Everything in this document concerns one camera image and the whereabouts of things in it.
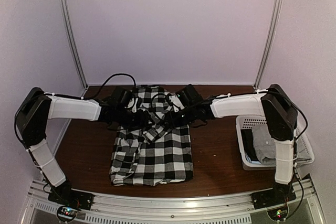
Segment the black white plaid shirt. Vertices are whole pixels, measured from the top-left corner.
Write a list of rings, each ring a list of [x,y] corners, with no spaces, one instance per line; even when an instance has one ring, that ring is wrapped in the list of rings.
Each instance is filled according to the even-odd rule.
[[[156,186],[191,180],[190,128],[170,128],[162,122],[173,110],[167,101],[171,93],[160,86],[138,86],[133,92],[142,99],[138,109],[150,115],[151,124],[133,131],[118,127],[111,156],[111,184]]]

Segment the white plastic laundry basket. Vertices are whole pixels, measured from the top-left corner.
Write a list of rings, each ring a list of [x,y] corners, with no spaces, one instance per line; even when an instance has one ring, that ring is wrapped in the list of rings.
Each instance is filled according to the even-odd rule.
[[[239,151],[241,154],[241,163],[244,170],[271,170],[275,169],[275,164],[262,164],[257,158],[253,161],[253,158],[246,152],[248,144],[246,140],[250,140],[251,128],[255,125],[266,124],[266,119],[264,116],[258,115],[240,115],[236,118],[236,132],[239,145]],[[313,149],[310,145],[308,137],[303,133],[297,140],[297,164],[298,166],[308,165],[314,162],[315,156]]]

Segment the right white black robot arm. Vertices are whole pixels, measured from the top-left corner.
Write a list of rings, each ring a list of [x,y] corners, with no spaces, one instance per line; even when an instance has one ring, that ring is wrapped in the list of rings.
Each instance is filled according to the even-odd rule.
[[[279,204],[289,196],[298,109],[279,85],[272,84],[267,89],[252,93],[221,94],[204,99],[189,84],[169,100],[173,110],[165,114],[163,123],[170,128],[186,126],[197,120],[206,122],[228,116],[263,116],[276,151],[275,183],[269,199]]]

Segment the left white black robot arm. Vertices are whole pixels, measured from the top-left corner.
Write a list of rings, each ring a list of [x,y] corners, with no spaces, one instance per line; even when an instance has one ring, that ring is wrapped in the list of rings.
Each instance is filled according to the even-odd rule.
[[[48,146],[48,122],[53,119],[77,119],[107,125],[116,123],[124,129],[138,130],[150,124],[149,114],[135,107],[138,103],[139,99],[132,92],[121,87],[104,99],[47,93],[34,87],[15,114],[14,129],[51,186],[52,193],[64,205],[71,205],[76,199],[75,192]]]

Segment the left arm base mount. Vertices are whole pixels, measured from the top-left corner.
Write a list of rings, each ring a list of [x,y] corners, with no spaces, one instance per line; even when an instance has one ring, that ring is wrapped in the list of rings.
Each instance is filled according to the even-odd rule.
[[[69,187],[52,187],[48,200],[76,209],[90,210],[93,194],[73,190]]]

